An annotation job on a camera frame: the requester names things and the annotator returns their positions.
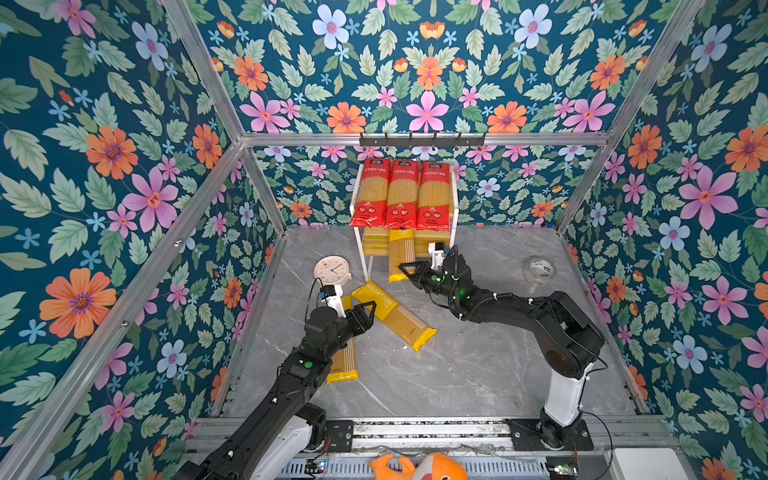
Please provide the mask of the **yellow pasta bag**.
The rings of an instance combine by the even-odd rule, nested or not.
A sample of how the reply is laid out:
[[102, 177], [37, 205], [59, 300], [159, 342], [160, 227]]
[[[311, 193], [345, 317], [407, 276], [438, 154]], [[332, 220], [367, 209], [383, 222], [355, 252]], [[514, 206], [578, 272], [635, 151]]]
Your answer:
[[404, 262], [415, 261], [414, 231], [390, 230], [388, 241], [389, 282], [396, 283], [406, 280], [406, 276], [398, 266]]
[[375, 317], [416, 352], [419, 352], [438, 332], [373, 281], [368, 281], [354, 290], [351, 296], [360, 303], [374, 302]]
[[[343, 295], [345, 311], [352, 307], [352, 299]], [[355, 344], [350, 340], [345, 348], [341, 348], [333, 357], [327, 383], [356, 380], [358, 369], [356, 363]]]

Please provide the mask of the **yellow pasta bag bottom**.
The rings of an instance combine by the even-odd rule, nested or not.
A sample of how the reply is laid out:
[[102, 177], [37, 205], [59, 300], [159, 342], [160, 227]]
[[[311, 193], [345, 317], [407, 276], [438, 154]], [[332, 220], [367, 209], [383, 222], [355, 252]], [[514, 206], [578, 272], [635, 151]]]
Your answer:
[[[352, 299], [343, 295], [345, 311], [352, 307]], [[356, 363], [355, 344], [350, 340], [345, 348], [341, 348], [333, 357], [327, 383], [356, 380], [358, 369]]]

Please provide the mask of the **red spaghetti bag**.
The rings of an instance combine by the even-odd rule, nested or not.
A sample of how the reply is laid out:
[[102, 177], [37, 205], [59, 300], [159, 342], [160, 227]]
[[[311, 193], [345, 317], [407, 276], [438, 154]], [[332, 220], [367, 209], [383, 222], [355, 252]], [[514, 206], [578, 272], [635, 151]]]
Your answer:
[[387, 158], [368, 158], [357, 182], [357, 196], [353, 203], [350, 225], [357, 228], [380, 228], [386, 220], [387, 195], [390, 183], [391, 161]]
[[407, 230], [416, 226], [418, 191], [419, 164], [410, 160], [396, 160], [387, 193], [387, 229]]
[[421, 165], [416, 228], [447, 232], [453, 200], [450, 165], [425, 162]]

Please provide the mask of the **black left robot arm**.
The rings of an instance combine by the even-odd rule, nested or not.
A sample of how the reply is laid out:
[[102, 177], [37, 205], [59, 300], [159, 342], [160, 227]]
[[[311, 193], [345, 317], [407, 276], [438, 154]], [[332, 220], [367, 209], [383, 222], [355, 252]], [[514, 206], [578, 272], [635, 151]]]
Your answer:
[[276, 379], [254, 411], [202, 463], [184, 463], [177, 479], [274, 479], [290, 460], [325, 441], [325, 411], [311, 398], [325, 384], [333, 356], [370, 330], [376, 303], [338, 311], [319, 306], [304, 325], [299, 346], [279, 367]]

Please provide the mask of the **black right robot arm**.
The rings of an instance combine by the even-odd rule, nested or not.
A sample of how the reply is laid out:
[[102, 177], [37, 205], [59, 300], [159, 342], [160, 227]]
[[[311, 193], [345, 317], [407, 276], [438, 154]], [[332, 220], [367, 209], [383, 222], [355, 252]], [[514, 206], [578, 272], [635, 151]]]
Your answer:
[[605, 337], [565, 292], [523, 297], [481, 288], [458, 256], [435, 269], [428, 261], [402, 263], [398, 269], [419, 290], [443, 297], [443, 305], [461, 321], [499, 324], [533, 334], [550, 368], [548, 395], [536, 435], [549, 449], [560, 450], [576, 439], [583, 423], [587, 377], [600, 360]]

